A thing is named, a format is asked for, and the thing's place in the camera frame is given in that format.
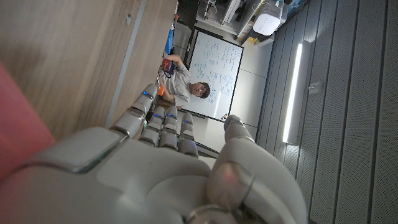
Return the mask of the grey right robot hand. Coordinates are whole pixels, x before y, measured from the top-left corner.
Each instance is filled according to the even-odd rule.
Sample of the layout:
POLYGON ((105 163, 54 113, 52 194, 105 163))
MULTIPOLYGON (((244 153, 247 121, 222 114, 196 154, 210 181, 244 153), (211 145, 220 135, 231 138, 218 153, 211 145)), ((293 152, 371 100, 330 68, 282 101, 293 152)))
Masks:
POLYGON ((300 187, 228 116, 209 166, 192 116, 153 115, 148 85, 109 128, 88 128, 24 159, 1 179, 2 223, 307 223, 300 187))

